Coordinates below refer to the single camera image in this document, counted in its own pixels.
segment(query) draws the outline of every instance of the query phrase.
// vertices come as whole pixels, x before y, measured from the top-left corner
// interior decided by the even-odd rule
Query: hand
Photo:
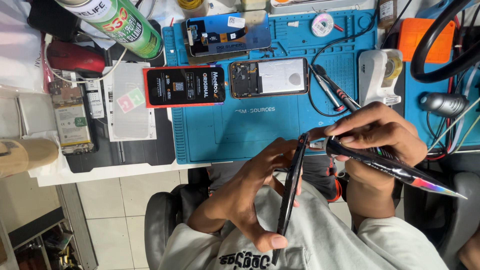
[[[285,237],[261,227],[254,200],[264,184],[283,195],[283,184],[272,174],[274,169],[290,167],[297,144],[298,140],[276,139],[203,202],[189,218],[188,225],[196,231],[211,233],[221,229],[225,220],[230,220],[260,252],[286,247]],[[296,194],[300,193],[301,177]],[[294,206],[298,207],[298,202],[295,201]]]
[[[427,146],[418,137],[415,126],[380,102],[370,103],[331,126],[314,128],[309,133],[310,140],[337,135],[340,142],[350,148],[384,146],[410,166],[418,164],[427,154]],[[347,161],[347,172],[359,182],[378,185],[393,179],[391,175],[349,157],[338,156],[336,159]]]

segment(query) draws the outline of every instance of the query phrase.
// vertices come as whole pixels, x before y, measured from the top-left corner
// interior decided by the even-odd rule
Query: tape roll
[[[333,29],[333,17],[328,13],[321,13],[313,19],[312,22],[312,33],[316,37],[324,37]]]
[[[395,56],[387,59],[387,64],[385,65],[385,67],[386,69],[384,79],[393,80],[397,78],[402,72],[403,62],[398,56]]]

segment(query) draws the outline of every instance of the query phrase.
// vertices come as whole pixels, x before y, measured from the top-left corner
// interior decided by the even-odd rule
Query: brown bottle
[[[380,0],[378,28],[388,29],[396,20],[396,0]]]

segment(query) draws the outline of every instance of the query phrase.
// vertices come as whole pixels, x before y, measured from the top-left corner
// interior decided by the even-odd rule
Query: fingernail
[[[341,143],[351,143],[355,140],[354,136],[343,137],[340,139]]]
[[[334,129],[336,129],[336,126],[337,126],[336,123],[328,126],[327,128],[325,128],[324,133],[326,133],[326,132],[332,132]]]
[[[272,247],[274,249],[287,247],[287,240],[282,236],[272,238]]]

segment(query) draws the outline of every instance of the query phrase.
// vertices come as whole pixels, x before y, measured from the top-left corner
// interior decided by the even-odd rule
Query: plastic bag
[[[40,31],[27,24],[30,4],[0,0],[0,95],[43,93]]]

